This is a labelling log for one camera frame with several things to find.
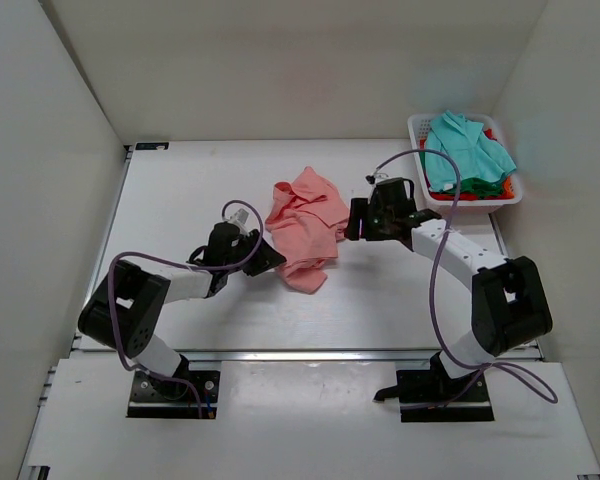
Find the salmon pink t shirt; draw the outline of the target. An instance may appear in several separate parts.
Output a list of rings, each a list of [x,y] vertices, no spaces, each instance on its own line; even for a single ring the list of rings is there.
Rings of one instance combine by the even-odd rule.
[[[277,182],[272,199],[265,228],[286,258],[277,271],[290,288],[313,294],[327,280],[323,267],[338,258],[350,210],[336,186],[311,167]]]

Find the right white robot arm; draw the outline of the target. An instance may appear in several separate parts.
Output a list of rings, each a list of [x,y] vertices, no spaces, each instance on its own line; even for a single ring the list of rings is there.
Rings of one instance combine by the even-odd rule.
[[[417,380],[399,381],[377,392],[382,402],[398,398],[413,408],[436,408],[462,398],[489,368],[523,382],[532,374],[500,356],[548,334],[553,319],[536,264],[489,251],[452,229],[430,209],[418,209],[414,184],[403,178],[377,183],[367,198],[354,198],[345,237],[350,241],[400,242],[444,269],[471,295],[470,329],[453,344],[442,342]]]

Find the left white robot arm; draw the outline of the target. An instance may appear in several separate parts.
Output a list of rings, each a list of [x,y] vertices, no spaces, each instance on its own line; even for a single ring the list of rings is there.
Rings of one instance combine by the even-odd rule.
[[[256,277],[285,262],[258,230],[246,231],[230,221],[215,224],[188,263],[160,261],[163,269],[157,273],[122,254],[83,308],[78,330],[132,361],[165,397],[177,398],[188,389],[191,376],[188,361],[155,334],[163,307],[212,298],[234,273]]]

